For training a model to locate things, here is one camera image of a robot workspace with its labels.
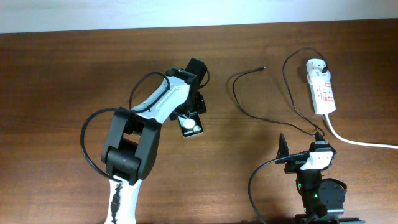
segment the brown wooden surface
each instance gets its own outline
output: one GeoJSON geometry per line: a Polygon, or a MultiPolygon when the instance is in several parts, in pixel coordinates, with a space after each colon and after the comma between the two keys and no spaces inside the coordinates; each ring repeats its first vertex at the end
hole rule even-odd
{"type": "MultiPolygon", "coordinates": [[[[281,68],[293,51],[312,46],[328,61],[337,110],[332,123],[343,137],[398,144],[398,21],[304,22],[168,29],[97,30],[0,35],[0,222],[101,223],[109,183],[83,158],[80,128],[89,114],[127,106],[131,88],[149,71],[185,67],[199,58],[211,71],[203,93],[205,133],[183,139],[177,122],[162,128],[155,167],[141,186],[139,223],[237,223],[256,220],[248,199],[252,171],[275,158],[279,134],[292,152],[313,138],[253,120],[238,111],[237,94],[258,116],[314,129],[292,110],[281,68]]],[[[298,109],[313,112],[302,52],[286,72],[298,109]]],[[[151,78],[137,104],[157,88],[151,78]]],[[[96,118],[86,146],[100,163],[111,114],[96,118]]],[[[338,151],[326,177],[348,184],[344,217],[368,223],[398,220],[398,151],[326,139],[338,151]]],[[[303,213],[295,175],[272,165],[258,173],[254,199],[267,220],[303,213]]]]}

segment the white power strip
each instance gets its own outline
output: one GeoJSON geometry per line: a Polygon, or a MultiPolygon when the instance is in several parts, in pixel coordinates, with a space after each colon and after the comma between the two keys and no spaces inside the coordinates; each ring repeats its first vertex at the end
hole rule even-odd
{"type": "Polygon", "coordinates": [[[307,62],[307,80],[311,87],[313,109],[316,114],[323,115],[326,123],[329,126],[330,131],[336,138],[350,144],[359,146],[372,146],[372,147],[386,147],[391,149],[398,149],[398,146],[391,146],[387,144],[373,144],[365,142],[356,142],[347,140],[336,133],[331,125],[328,114],[336,110],[335,97],[331,90],[330,83],[330,72],[326,69],[326,63],[324,60],[311,59],[307,62]]]}

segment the extension socket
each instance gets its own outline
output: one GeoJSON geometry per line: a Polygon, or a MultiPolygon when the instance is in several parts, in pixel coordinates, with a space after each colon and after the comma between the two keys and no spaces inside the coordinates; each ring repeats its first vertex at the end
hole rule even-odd
{"type": "Polygon", "coordinates": [[[336,110],[335,97],[331,90],[330,72],[322,73],[326,63],[320,59],[307,62],[307,80],[311,87],[313,109],[316,114],[329,114],[336,110]]]}

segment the white circle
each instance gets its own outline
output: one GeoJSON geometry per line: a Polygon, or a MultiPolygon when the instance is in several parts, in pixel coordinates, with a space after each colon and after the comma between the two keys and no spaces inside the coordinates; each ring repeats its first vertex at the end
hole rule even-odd
{"type": "Polygon", "coordinates": [[[183,123],[184,128],[192,129],[195,126],[195,121],[192,119],[186,119],[183,123]]]}

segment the white cord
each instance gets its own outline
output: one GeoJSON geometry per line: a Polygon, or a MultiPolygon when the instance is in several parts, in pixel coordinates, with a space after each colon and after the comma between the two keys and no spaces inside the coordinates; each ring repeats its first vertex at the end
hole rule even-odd
{"type": "Polygon", "coordinates": [[[330,123],[329,116],[327,114],[324,114],[323,117],[326,119],[326,122],[328,123],[330,131],[336,136],[336,138],[342,140],[343,142],[347,142],[347,143],[355,144],[355,145],[359,145],[359,146],[386,147],[386,148],[391,148],[391,149],[398,149],[398,146],[391,146],[391,145],[387,145],[387,144],[373,144],[373,143],[356,142],[356,141],[347,140],[336,133],[336,131],[333,129],[333,126],[330,123]]]}

